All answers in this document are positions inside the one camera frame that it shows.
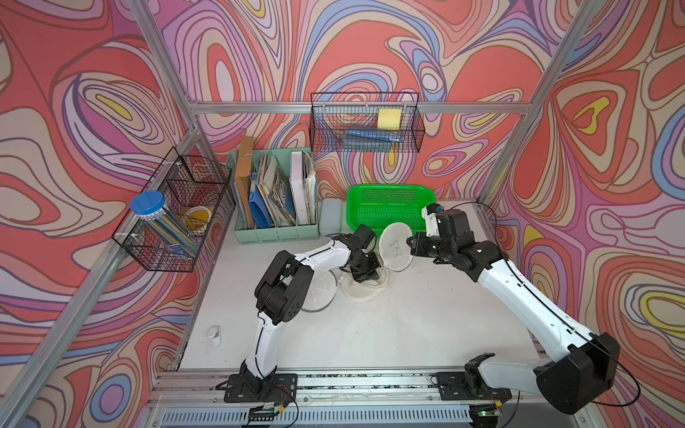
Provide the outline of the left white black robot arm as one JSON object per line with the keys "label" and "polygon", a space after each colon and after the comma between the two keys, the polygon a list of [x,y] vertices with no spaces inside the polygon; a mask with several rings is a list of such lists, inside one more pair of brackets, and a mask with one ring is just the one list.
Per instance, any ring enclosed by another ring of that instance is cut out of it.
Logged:
{"label": "left white black robot arm", "polygon": [[374,240],[376,233],[362,225],[306,253],[276,254],[254,292],[258,327],[252,350],[241,366],[242,376],[260,383],[274,373],[286,324],[303,308],[315,276],[339,269],[359,284],[380,278],[381,265],[371,250]]}

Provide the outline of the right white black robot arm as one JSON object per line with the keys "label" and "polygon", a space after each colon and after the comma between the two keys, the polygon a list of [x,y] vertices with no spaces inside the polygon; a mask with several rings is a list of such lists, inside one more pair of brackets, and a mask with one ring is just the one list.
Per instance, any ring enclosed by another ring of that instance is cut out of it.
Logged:
{"label": "right white black robot arm", "polygon": [[416,257],[450,265],[503,302],[545,351],[538,360],[503,360],[483,353],[465,365],[466,389],[474,397],[514,389],[544,397],[574,415],[609,391],[620,346],[573,319],[524,277],[499,244],[476,241],[467,214],[432,203],[421,212],[426,229],[408,238]]}

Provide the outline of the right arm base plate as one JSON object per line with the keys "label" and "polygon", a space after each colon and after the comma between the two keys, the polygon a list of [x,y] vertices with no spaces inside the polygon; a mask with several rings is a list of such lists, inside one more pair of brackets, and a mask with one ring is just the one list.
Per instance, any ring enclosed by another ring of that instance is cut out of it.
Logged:
{"label": "right arm base plate", "polygon": [[469,381],[463,371],[438,372],[431,376],[442,401],[506,402],[512,399],[508,389],[492,389],[481,381]]}

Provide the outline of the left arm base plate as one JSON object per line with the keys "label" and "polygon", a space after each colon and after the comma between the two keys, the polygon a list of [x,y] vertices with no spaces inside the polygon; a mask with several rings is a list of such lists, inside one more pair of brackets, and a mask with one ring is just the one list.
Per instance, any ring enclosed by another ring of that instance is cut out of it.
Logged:
{"label": "left arm base plate", "polygon": [[232,374],[215,389],[224,392],[223,401],[233,403],[289,403],[296,398],[297,374],[269,374],[265,379],[250,372]]}

